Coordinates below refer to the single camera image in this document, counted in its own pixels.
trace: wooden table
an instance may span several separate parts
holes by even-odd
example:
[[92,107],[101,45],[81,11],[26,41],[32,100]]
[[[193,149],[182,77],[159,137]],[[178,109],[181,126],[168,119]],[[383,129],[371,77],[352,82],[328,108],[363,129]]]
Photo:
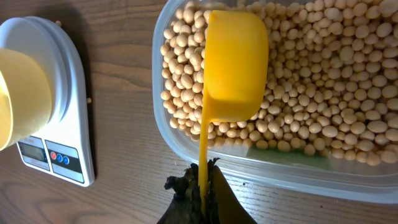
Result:
[[[0,22],[17,16],[62,21],[91,83],[97,178],[88,188],[0,152],[0,223],[156,223],[173,192],[166,177],[188,164],[160,135],[152,106],[151,45],[166,0],[2,0]],[[398,205],[303,194],[227,177],[258,223],[397,223]]]

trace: scoop handle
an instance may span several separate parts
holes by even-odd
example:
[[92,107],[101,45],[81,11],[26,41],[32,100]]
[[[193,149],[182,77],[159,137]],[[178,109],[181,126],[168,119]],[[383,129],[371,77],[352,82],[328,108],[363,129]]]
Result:
[[206,217],[206,195],[208,191],[208,170],[207,170],[207,138],[209,130],[209,120],[205,108],[202,110],[200,128],[200,152],[199,152],[199,177],[198,184],[201,198],[201,212]]

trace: yellow spoon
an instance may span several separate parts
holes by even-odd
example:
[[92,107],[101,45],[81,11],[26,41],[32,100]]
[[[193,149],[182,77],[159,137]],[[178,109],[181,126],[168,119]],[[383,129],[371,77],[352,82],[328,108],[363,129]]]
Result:
[[264,23],[247,12],[213,11],[206,38],[200,130],[199,186],[205,215],[208,191],[207,138],[212,121],[250,119],[262,102],[268,66]]

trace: yellow bowl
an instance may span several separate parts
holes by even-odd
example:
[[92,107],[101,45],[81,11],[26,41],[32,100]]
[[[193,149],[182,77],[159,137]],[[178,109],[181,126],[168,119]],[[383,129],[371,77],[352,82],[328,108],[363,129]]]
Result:
[[45,126],[51,112],[50,86],[40,65],[0,48],[0,151]]

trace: kitchen scale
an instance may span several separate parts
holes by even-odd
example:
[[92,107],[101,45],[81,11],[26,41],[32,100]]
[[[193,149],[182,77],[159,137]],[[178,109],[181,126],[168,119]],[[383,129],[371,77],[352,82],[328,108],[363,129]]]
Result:
[[41,65],[53,96],[49,122],[17,143],[23,163],[71,183],[89,186],[95,176],[85,74],[73,42],[54,22],[29,16],[1,24],[0,47],[26,54]]

